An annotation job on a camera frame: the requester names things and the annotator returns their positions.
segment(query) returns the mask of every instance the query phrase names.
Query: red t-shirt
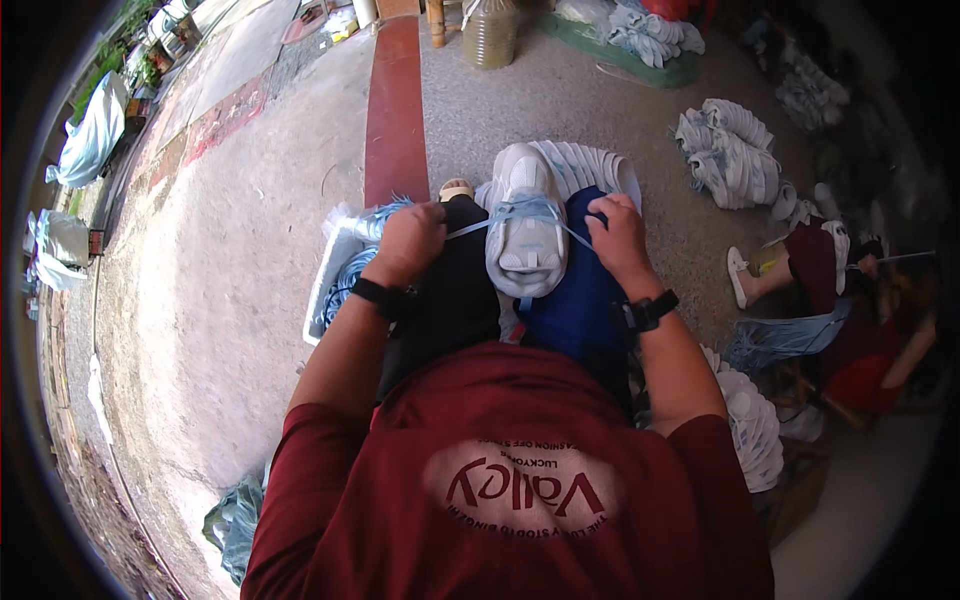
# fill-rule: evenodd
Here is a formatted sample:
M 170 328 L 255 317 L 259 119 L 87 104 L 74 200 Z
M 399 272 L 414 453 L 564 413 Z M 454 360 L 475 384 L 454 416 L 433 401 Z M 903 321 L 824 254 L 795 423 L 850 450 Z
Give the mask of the red t-shirt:
M 772 597 L 720 417 L 636 431 L 561 354 L 488 343 L 408 377 L 372 427 L 295 408 L 243 598 Z

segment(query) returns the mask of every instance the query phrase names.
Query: green mat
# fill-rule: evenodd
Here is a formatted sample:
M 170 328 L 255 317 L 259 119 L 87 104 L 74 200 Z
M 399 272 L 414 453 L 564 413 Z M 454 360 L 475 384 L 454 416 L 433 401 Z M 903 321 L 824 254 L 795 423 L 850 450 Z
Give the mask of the green mat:
M 601 46 L 589 37 L 585 37 L 584 33 L 593 28 L 587 23 L 574 23 L 561 19 L 555 14 L 548 14 L 537 22 L 537 26 L 577 50 L 596 57 L 600 62 L 625 69 L 652 87 L 663 89 L 684 87 L 697 81 L 697 55 L 692 52 L 683 52 L 675 59 L 665 62 L 662 69 L 655 69 L 618 46 L 610 44 Z

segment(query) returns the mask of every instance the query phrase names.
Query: shoelace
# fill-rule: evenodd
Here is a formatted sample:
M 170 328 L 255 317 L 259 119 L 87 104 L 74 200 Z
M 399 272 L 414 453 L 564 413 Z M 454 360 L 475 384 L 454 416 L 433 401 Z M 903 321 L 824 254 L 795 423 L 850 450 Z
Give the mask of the shoelace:
M 472 231 L 482 229 L 484 227 L 493 225 L 494 223 L 499 223 L 500 221 L 506 221 L 507 219 L 525 218 L 562 227 L 567 233 L 573 236 L 573 239 L 577 240 L 585 247 L 593 250 L 593 246 L 590 245 L 590 242 L 575 233 L 573 229 L 567 227 L 566 223 L 553 216 L 553 212 L 550 210 L 551 204 L 552 203 L 542 194 L 517 194 L 514 196 L 514 200 L 512 202 L 500 202 L 494 204 L 493 211 L 489 219 L 479 223 L 474 223 L 473 225 L 468 225 L 462 229 L 457 229 L 452 233 L 448 233 L 446 235 L 446 239 L 452 240 L 455 237 L 467 235 Z

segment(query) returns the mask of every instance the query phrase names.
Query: plastic jug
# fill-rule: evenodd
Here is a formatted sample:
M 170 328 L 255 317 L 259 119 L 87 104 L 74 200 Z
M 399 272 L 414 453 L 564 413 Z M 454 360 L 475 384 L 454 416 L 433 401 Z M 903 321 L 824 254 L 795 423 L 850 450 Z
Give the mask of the plastic jug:
M 516 7 L 513 0 L 474 0 L 465 10 L 464 58 L 478 69 L 514 61 Z

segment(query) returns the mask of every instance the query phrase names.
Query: black wristwatch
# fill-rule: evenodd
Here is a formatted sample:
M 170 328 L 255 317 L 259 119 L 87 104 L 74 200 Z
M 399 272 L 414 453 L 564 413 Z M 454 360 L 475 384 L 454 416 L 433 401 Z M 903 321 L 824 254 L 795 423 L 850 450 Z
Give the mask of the black wristwatch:
M 680 304 L 680 299 L 673 293 L 673 290 L 667 290 L 660 294 L 656 300 L 644 298 L 629 304 L 628 302 L 614 303 L 613 311 L 619 317 L 617 320 L 621 326 L 626 329 L 630 335 L 636 335 L 645 331 L 653 331 L 660 326 L 660 317 L 667 314 Z
M 406 290 L 383 287 L 362 277 L 357 279 L 350 292 L 372 302 L 376 306 L 376 313 L 390 323 L 395 323 L 406 315 L 417 298 L 417 290 L 413 287 Z

